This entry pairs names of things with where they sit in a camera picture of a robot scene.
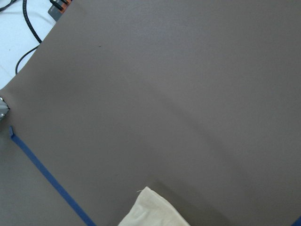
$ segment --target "silver metal object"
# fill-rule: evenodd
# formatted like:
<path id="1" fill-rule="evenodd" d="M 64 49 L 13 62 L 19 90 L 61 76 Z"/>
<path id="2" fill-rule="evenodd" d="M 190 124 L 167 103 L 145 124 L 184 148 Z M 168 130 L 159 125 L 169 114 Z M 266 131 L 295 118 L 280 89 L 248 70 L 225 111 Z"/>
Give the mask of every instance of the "silver metal object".
<path id="1" fill-rule="evenodd" d="M 6 115 L 8 111 L 9 111 L 8 105 L 4 102 L 3 98 L 0 97 L 0 121 L 3 119 L 3 117 Z"/>

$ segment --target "white cloth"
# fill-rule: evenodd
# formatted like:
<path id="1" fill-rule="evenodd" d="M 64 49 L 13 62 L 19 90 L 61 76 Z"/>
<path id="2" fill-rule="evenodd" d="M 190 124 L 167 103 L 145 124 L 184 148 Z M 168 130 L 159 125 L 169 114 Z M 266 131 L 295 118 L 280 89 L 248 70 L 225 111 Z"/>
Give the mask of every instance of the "white cloth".
<path id="1" fill-rule="evenodd" d="M 148 187 L 118 226 L 189 226 L 177 210 Z"/>

